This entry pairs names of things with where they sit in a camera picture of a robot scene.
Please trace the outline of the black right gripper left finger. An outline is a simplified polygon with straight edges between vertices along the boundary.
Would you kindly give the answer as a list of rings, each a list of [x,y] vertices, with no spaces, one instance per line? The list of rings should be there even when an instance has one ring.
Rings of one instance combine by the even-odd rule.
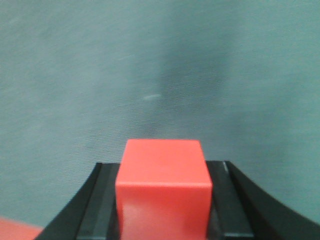
[[[118,240],[115,181],[118,163],[97,163],[91,174],[37,240]]]

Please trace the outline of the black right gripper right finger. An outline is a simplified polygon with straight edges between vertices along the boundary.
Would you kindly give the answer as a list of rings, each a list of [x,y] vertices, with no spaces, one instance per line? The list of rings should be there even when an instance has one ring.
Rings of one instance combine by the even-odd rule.
[[[206,165],[213,183],[209,240],[318,240],[320,225],[284,205],[227,160]]]

